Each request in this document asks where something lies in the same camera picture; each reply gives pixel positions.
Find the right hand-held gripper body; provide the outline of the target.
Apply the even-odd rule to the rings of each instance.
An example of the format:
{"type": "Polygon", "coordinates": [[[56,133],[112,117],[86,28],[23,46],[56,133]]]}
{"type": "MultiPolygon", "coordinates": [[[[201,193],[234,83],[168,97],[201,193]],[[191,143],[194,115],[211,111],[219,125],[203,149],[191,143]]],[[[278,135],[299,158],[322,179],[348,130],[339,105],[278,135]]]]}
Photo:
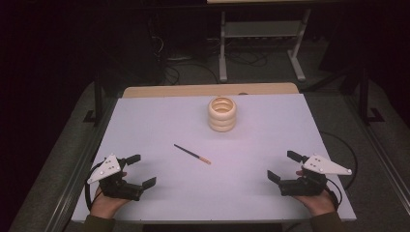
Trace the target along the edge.
{"type": "Polygon", "coordinates": [[[281,180],[278,187],[282,195],[319,195],[327,186],[327,174],[351,175],[352,170],[319,155],[308,157],[302,165],[302,175],[296,180],[281,180]]]}

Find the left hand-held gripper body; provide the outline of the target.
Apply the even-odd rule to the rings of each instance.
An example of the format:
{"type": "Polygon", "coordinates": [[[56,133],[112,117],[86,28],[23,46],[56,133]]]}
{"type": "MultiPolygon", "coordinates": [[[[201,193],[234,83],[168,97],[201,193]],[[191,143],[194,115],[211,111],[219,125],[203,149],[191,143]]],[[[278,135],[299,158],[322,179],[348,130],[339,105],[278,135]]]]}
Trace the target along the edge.
{"type": "Polygon", "coordinates": [[[98,182],[105,196],[138,201],[144,189],[142,186],[129,184],[123,179],[126,165],[126,159],[109,155],[91,169],[86,180],[86,188],[98,182]]]}

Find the dark pencil with orange end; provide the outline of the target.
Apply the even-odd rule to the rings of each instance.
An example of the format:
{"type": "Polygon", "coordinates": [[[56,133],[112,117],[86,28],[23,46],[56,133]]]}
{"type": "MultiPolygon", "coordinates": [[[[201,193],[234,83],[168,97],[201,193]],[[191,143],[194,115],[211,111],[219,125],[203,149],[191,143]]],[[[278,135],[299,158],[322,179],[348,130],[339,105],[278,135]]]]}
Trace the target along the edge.
{"type": "Polygon", "coordinates": [[[181,151],[183,151],[183,152],[185,152],[185,153],[187,153],[187,154],[189,154],[189,155],[195,157],[195,158],[198,159],[198,160],[202,160],[203,162],[205,162],[205,163],[207,163],[207,164],[209,164],[209,165],[212,164],[208,159],[205,159],[205,158],[199,156],[198,154],[196,154],[196,153],[194,153],[194,152],[192,152],[192,151],[190,151],[190,150],[188,150],[188,149],[186,149],[186,148],[183,148],[183,147],[181,147],[181,146],[179,146],[179,145],[177,145],[177,144],[173,144],[173,145],[174,145],[174,147],[176,147],[176,148],[178,148],[179,150],[181,150],[181,151]]]}

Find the cream ringed pen holder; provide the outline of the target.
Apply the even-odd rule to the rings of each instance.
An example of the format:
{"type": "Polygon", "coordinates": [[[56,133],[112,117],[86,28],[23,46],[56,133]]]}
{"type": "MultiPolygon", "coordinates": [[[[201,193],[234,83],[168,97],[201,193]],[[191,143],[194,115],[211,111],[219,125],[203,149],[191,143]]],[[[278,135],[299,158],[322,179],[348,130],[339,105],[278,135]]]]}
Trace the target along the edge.
{"type": "Polygon", "coordinates": [[[216,97],[208,104],[209,127],[218,132],[232,130],[236,125],[237,105],[228,97],[216,97]]]}

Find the person's right hand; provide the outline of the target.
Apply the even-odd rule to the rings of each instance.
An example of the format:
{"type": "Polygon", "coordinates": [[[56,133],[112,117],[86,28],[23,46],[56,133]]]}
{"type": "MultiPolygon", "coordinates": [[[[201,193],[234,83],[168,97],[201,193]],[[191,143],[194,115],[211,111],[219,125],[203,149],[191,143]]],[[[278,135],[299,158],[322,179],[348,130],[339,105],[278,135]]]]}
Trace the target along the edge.
{"type": "Polygon", "coordinates": [[[336,210],[333,198],[326,190],[323,190],[319,195],[295,196],[295,199],[300,201],[313,217],[332,213],[336,210]]]}

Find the person's left hand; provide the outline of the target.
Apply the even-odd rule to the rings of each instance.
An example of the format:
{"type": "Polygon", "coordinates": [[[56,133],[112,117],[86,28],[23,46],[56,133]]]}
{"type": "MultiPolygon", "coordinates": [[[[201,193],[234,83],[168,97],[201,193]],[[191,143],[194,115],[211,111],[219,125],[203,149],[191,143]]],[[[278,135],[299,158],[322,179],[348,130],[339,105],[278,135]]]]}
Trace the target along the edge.
{"type": "Polygon", "coordinates": [[[129,203],[128,199],[105,196],[101,187],[98,187],[92,202],[90,215],[97,218],[113,219],[116,213],[127,203],[129,203]]]}

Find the white table board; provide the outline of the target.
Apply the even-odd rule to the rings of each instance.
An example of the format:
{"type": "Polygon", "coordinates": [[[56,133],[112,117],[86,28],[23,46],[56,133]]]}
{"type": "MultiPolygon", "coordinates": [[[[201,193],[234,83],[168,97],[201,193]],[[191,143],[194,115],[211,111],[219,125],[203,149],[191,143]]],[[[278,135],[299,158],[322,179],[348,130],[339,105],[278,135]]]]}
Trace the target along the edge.
{"type": "Polygon", "coordinates": [[[157,178],[117,219],[137,223],[281,222],[304,220],[308,210],[281,195],[271,170],[293,180],[300,164],[287,156],[328,154],[301,94],[234,97],[237,123],[227,132],[208,125],[208,97],[117,101],[96,155],[139,154],[126,167],[132,184],[157,178]],[[177,144],[209,160],[174,147],[177,144]]]}

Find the black metal stand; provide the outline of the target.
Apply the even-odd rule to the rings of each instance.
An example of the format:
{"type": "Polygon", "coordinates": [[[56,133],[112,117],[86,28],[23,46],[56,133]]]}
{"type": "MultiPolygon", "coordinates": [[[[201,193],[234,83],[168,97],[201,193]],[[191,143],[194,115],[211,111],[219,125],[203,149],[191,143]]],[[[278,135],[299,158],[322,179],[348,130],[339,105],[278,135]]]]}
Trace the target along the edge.
{"type": "Polygon", "coordinates": [[[384,122],[384,118],[376,108],[368,107],[369,77],[366,69],[362,69],[359,86],[359,116],[369,125],[374,122],[384,122]]]}
{"type": "Polygon", "coordinates": [[[94,78],[94,108],[88,110],[83,122],[92,123],[96,127],[103,116],[103,87],[101,84],[100,74],[97,73],[94,78]]]}

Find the white metal stand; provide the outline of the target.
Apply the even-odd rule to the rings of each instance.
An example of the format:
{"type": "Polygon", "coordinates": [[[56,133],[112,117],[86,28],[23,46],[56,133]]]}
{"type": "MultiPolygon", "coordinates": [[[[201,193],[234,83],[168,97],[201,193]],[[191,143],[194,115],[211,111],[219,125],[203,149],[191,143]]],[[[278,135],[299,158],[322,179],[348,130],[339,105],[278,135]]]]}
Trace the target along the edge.
{"type": "Polygon", "coordinates": [[[287,51],[287,55],[297,80],[304,82],[306,77],[298,60],[298,52],[308,26],[310,13],[311,9],[306,9],[300,20],[232,22],[226,21],[225,12],[222,12],[220,19],[220,81],[226,83],[228,80],[225,58],[226,39],[282,37],[296,39],[294,47],[287,51]]]}

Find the aluminium rail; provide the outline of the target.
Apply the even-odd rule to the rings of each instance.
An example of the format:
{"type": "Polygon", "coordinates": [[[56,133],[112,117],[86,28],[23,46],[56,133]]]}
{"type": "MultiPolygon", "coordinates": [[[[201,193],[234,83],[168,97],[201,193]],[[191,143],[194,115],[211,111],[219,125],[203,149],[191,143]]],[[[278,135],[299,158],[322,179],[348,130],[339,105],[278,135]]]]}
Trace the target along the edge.
{"type": "Polygon", "coordinates": [[[371,147],[380,160],[381,165],[386,172],[387,178],[391,183],[403,208],[410,216],[410,187],[405,183],[404,179],[399,174],[398,170],[391,160],[390,153],[379,140],[373,130],[374,125],[385,124],[386,119],[374,107],[366,109],[365,115],[362,115],[359,104],[355,102],[353,97],[344,96],[343,99],[349,107],[350,111],[354,114],[355,120],[358,122],[361,130],[366,136],[366,139],[370,142],[371,147]]]}
{"type": "Polygon", "coordinates": [[[61,158],[63,163],[58,164],[59,170],[53,171],[58,177],[62,173],[68,174],[68,180],[63,183],[64,187],[44,232],[64,232],[70,222],[116,103],[117,100],[113,98],[93,99],[91,106],[85,108],[79,122],[75,123],[84,131],[70,132],[70,141],[64,140],[65,147],[78,145],[79,148],[64,155],[61,158]]]}

